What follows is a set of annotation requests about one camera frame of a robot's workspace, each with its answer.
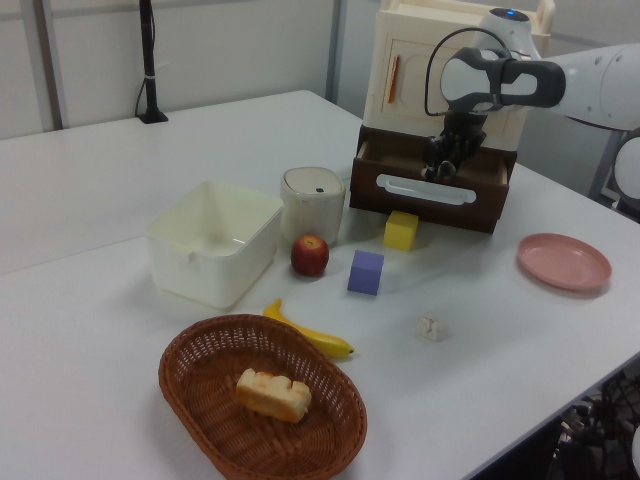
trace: white wall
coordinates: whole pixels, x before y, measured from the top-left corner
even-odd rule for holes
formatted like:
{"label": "white wall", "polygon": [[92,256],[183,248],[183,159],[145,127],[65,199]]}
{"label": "white wall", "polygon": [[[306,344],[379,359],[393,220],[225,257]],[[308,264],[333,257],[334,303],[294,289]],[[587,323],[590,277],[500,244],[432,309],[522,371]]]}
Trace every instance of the white wall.
{"label": "white wall", "polygon": [[[535,10],[537,0],[470,3]],[[637,0],[556,0],[550,49],[545,56],[619,43],[640,42]],[[362,117],[369,81],[375,14],[380,0],[343,0],[333,100]],[[567,187],[589,193],[602,159],[607,131],[543,111],[529,114],[518,161]]]}
{"label": "white wall", "polygon": [[[324,96],[334,3],[153,0],[161,110],[301,89]],[[143,78],[138,1],[50,0],[49,23],[63,124],[133,116]]]}
{"label": "white wall", "polygon": [[0,1],[0,139],[52,128],[32,9]]}

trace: drawer front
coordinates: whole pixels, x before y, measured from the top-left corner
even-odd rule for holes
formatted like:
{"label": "drawer front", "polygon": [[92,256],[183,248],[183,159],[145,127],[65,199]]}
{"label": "drawer front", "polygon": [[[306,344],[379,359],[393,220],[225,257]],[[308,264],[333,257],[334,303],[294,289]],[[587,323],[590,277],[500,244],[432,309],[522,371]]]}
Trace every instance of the drawer front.
{"label": "drawer front", "polygon": [[[427,222],[493,232],[509,192],[508,184],[487,184],[457,178],[449,183],[449,186],[455,187],[452,192],[435,192],[433,195],[436,198],[439,193],[442,193],[442,198],[430,200],[428,194],[413,194],[413,191],[420,192],[419,187],[407,188],[410,185],[402,182],[396,182],[399,190],[385,188],[384,182],[379,179],[381,175],[413,179],[422,183],[419,162],[416,162],[415,168],[408,169],[356,158],[353,162],[349,205],[380,213],[399,210],[417,215]],[[473,197],[469,191],[475,193],[473,201],[469,201]]]}

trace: black pole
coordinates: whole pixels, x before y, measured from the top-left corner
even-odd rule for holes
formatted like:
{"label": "black pole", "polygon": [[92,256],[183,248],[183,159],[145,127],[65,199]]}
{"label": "black pole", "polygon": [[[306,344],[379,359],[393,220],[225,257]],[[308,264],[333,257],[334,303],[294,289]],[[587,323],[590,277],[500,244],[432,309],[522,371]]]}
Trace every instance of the black pole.
{"label": "black pole", "polygon": [[147,111],[138,115],[138,118],[144,123],[166,122],[168,118],[158,108],[158,97],[156,95],[151,0],[140,0],[140,26],[142,29],[142,57],[144,59],[145,90],[147,91]]}

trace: bread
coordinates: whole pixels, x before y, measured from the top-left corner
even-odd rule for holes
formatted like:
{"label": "bread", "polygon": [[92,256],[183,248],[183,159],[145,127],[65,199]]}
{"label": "bread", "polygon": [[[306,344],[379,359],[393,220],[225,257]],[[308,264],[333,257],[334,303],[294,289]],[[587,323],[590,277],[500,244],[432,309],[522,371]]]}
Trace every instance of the bread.
{"label": "bread", "polygon": [[252,368],[238,380],[236,397],[249,410],[290,423],[298,423],[311,403],[311,392],[304,383],[256,373]]}

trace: wooden drawer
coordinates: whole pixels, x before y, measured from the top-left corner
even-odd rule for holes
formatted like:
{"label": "wooden drawer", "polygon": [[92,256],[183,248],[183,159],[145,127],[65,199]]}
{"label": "wooden drawer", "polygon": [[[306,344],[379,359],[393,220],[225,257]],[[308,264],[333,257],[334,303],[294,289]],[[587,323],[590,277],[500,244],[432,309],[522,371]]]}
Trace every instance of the wooden drawer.
{"label": "wooden drawer", "polygon": [[492,233],[509,192],[516,153],[481,148],[453,179],[425,193],[424,142],[418,136],[361,127],[349,206],[381,213],[400,210],[427,222]]}

